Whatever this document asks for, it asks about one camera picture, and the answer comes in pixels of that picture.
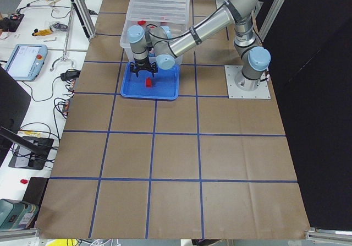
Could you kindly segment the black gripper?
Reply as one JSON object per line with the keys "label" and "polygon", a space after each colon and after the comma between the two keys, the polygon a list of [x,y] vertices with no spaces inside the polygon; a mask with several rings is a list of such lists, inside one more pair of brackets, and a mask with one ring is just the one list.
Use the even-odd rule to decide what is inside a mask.
{"label": "black gripper", "polygon": [[154,63],[136,63],[130,62],[129,69],[131,73],[134,73],[136,77],[139,77],[139,71],[145,70],[152,74],[152,77],[158,72],[157,64]]}

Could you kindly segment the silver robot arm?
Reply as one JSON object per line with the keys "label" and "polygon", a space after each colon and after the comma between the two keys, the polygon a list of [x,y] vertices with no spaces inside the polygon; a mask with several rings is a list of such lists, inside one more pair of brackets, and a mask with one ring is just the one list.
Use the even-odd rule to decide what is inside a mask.
{"label": "silver robot arm", "polygon": [[243,91],[254,91],[264,81],[261,77],[267,70],[271,55],[260,46],[254,31],[252,13],[258,0],[223,0],[223,3],[207,18],[177,36],[172,37],[166,26],[140,25],[128,29],[128,40],[134,55],[130,71],[151,74],[169,70],[176,58],[194,50],[202,62],[229,62],[229,41],[215,41],[222,31],[233,27],[234,51],[243,67],[234,78],[235,85]]}

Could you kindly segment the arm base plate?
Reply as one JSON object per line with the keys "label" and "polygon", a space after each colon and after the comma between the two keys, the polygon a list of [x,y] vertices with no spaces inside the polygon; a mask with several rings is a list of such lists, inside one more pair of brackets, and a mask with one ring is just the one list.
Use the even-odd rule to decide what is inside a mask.
{"label": "arm base plate", "polygon": [[257,80],[249,80],[243,76],[242,65],[225,65],[225,78],[229,99],[261,99],[270,100],[270,91],[263,73]]}

